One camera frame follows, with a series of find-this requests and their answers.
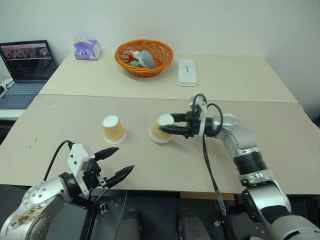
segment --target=laptop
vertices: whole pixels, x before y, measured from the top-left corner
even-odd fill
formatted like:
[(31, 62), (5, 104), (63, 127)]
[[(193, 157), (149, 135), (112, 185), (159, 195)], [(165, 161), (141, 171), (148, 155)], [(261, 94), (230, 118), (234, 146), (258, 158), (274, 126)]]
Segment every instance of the laptop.
[(0, 55), (14, 81), (0, 98), (0, 109), (26, 109), (57, 69), (48, 42), (0, 43)]

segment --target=wicker basket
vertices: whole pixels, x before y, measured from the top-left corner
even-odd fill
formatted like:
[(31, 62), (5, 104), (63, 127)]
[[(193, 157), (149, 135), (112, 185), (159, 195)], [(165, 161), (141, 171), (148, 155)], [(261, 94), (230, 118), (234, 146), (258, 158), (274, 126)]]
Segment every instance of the wicker basket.
[[(131, 66), (129, 64), (128, 57), (130, 50), (139, 52), (146, 50), (151, 53), (155, 63), (155, 68)], [(140, 39), (122, 44), (116, 50), (114, 58), (118, 64), (120, 64), (133, 75), (141, 78), (150, 78), (157, 75), (171, 64), (174, 58), (174, 52), (163, 42)]]

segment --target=purple tissue box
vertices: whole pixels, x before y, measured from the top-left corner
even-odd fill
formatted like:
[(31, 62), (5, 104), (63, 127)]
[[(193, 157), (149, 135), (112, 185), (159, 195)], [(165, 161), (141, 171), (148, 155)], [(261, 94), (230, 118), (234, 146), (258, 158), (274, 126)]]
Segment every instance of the purple tissue box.
[(88, 42), (76, 42), (74, 44), (74, 56), (78, 60), (98, 60), (101, 50), (97, 40)]

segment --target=paper cup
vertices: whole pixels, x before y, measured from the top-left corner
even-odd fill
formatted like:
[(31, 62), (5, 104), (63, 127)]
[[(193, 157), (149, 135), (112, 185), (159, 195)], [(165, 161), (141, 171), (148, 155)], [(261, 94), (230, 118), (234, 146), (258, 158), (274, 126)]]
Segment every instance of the paper cup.
[(126, 139), (126, 132), (116, 115), (105, 116), (101, 124), (108, 143), (119, 144)]
[(174, 117), (169, 113), (160, 115), (152, 124), (149, 135), (153, 141), (159, 144), (165, 144), (170, 141), (172, 135), (159, 129), (160, 126), (171, 125), (175, 122)]

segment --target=laptop keyboard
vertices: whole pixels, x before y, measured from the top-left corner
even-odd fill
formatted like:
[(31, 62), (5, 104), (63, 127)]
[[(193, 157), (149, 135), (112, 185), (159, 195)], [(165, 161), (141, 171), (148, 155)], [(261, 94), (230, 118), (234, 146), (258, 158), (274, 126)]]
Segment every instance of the laptop keyboard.
[(45, 83), (15, 83), (8, 91), (5, 92), (6, 95), (37, 95), (40, 90), (44, 87)]

